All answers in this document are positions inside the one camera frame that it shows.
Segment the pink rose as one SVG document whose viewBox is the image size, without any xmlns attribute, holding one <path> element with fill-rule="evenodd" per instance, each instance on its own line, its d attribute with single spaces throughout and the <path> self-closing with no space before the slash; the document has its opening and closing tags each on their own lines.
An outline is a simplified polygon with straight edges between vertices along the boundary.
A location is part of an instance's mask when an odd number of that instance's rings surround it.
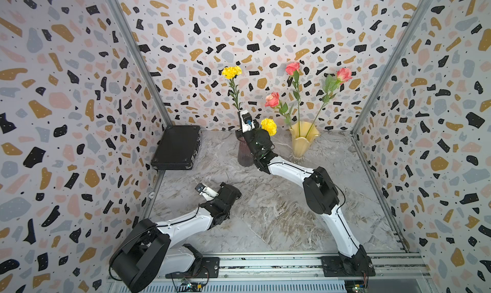
<svg viewBox="0 0 491 293">
<path fill-rule="evenodd" d="M 322 97 L 322 105 L 320 109 L 317 111 L 313 123 L 308 129 L 306 133 L 306 137 L 308 138 L 311 131 L 315 126 L 315 122 L 319 117 L 322 109 L 328 105 L 328 103 L 336 96 L 336 91 L 340 89 L 340 86 L 344 83 L 350 81 L 352 79 L 352 71 L 349 68 L 342 68 L 335 75 L 328 75 L 326 77 L 326 81 L 323 86 L 323 92 L 325 95 Z"/>
<path fill-rule="evenodd" d="M 285 125 L 290 127 L 292 125 L 292 110 L 286 102 L 280 101 L 280 95 L 277 92 L 273 92 L 265 99 L 265 107 L 271 107 L 276 110 L 285 120 Z"/>
<path fill-rule="evenodd" d="M 291 80 L 291 85 L 294 89 L 294 99 L 296 100 L 296 109 L 297 109 L 297 122 L 300 122 L 300 104 L 301 104 L 301 97 L 300 97 L 300 63 L 299 62 L 292 62 L 289 63 L 286 66 L 285 72 L 289 75 L 289 80 Z"/>
</svg>

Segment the yellow carnation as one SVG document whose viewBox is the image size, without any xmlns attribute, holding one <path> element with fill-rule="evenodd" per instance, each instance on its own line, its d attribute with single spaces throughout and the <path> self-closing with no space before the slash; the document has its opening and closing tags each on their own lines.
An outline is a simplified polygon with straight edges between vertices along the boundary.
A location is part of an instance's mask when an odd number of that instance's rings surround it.
<svg viewBox="0 0 491 293">
<path fill-rule="evenodd" d="M 277 133 L 277 124 L 273 119 L 265 118 L 260 123 L 261 128 L 268 132 L 269 136 L 274 136 Z"/>
<path fill-rule="evenodd" d="M 242 69 L 239 66 L 225 67 L 221 74 L 228 82 L 228 96 L 232 98 L 233 106 L 237 111 L 240 111 L 240 89 L 235 80 L 242 74 Z"/>
</svg>

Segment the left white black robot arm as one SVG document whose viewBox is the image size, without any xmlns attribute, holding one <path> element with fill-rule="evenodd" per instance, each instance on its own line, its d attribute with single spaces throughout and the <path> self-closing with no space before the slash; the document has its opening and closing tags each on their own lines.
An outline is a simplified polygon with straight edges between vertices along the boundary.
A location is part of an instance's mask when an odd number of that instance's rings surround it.
<svg viewBox="0 0 491 293">
<path fill-rule="evenodd" d="M 198 184 L 196 191 L 205 202 L 187 214 L 169 221 L 141 220 L 109 260 L 109 275 L 122 281 L 130 292 L 141 292 L 160 275 L 180 278 L 215 278 L 219 258 L 204 257 L 184 241 L 221 225 L 230 217 L 242 196 L 234 186 L 221 183 L 218 191 Z"/>
</svg>

